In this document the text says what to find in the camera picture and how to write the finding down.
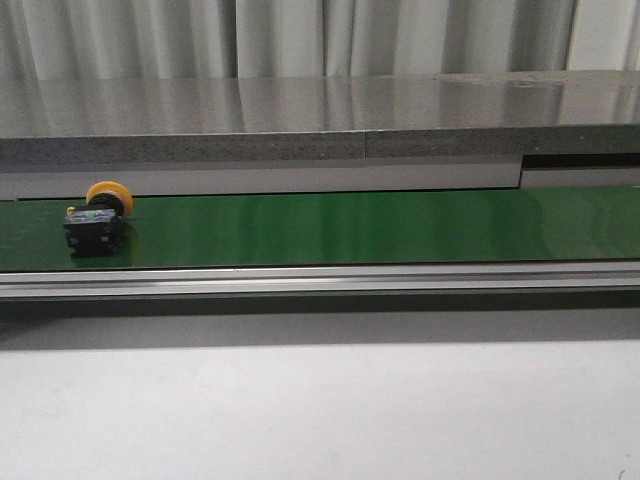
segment metal side rail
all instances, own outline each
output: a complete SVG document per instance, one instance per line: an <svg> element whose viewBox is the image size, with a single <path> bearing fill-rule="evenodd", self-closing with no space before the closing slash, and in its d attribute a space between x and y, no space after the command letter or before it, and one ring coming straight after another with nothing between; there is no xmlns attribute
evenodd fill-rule
<svg viewBox="0 0 640 480"><path fill-rule="evenodd" d="M4 299L638 287L637 260L0 274Z"/></svg>

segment green conveyor belt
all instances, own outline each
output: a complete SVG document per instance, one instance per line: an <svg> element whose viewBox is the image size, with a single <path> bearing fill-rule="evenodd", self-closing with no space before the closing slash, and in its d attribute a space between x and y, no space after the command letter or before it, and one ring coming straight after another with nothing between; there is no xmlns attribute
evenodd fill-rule
<svg viewBox="0 0 640 480"><path fill-rule="evenodd" d="M69 200L0 202L0 271L640 258L640 189L136 199L115 256L72 259Z"/></svg>

